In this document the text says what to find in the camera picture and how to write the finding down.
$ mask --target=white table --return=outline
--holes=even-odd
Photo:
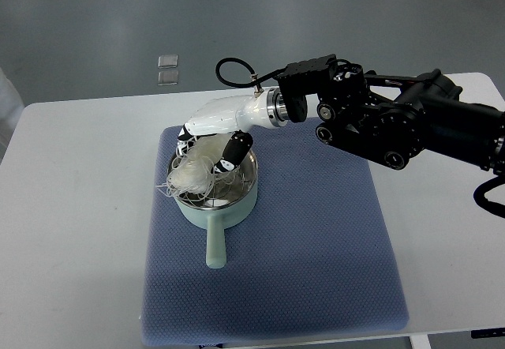
[[[463,101],[505,109],[485,75],[451,78],[465,89]],[[210,99],[247,92],[26,108],[0,166],[0,347],[142,347],[138,318],[159,135]],[[315,98],[309,102],[315,115]],[[492,175],[432,152],[422,152],[404,171],[370,167],[409,324],[401,332],[243,347],[505,325],[505,220],[472,198]]]

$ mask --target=black robot finger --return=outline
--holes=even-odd
[[[224,148],[221,160],[215,164],[215,173],[225,173],[237,168],[253,146],[253,136],[241,131],[235,132]]]

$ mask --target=concrete floor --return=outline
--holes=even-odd
[[[336,53],[378,73],[482,72],[505,95],[505,0],[0,0],[0,67],[25,104],[225,88],[217,61],[260,74]],[[157,58],[179,55],[179,83],[158,86]],[[226,67],[236,81],[247,73]],[[469,332],[435,349],[505,347]],[[335,349],[410,347],[406,339]]]

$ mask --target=black cable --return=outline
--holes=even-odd
[[[268,73],[267,75],[263,75],[262,77],[256,79],[255,81],[250,81],[249,83],[235,83],[235,82],[227,81],[226,79],[224,79],[221,76],[221,66],[224,65],[225,63],[228,63],[228,62],[236,62],[236,63],[244,66],[251,73],[251,75],[256,74],[256,72],[250,66],[250,64],[248,64],[246,61],[239,59],[239,58],[227,57],[227,58],[223,58],[221,61],[219,61],[217,63],[217,65],[215,66],[215,75],[217,76],[217,78],[219,79],[219,81],[221,83],[225,84],[226,86],[235,87],[235,88],[254,87],[257,84],[260,84],[261,82],[265,82],[265,81],[275,77],[276,75],[279,75],[280,73],[282,73],[286,69],[286,68],[277,69],[275,71],[272,71],[271,73]]]
[[[485,197],[485,194],[488,191],[491,191],[501,185],[505,185],[505,176],[499,176],[490,179],[487,182],[482,183],[475,189],[475,192],[473,193],[473,199],[475,200],[475,202],[479,207],[485,209],[486,211],[492,213],[493,215],[497,215],[505,219],[505,205],[496,203],[494,201],[489,201]]]

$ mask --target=blue cloth mat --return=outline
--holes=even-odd
[[[154,192],[142,340],[231,343],[401,329],[408,321],[395,255],[368,163],[321,144],[318,119],[257,128],[256,207],[225,231],[228,262],[205,264],[206,231]],[[159,142],[165,182],[180,127]]]

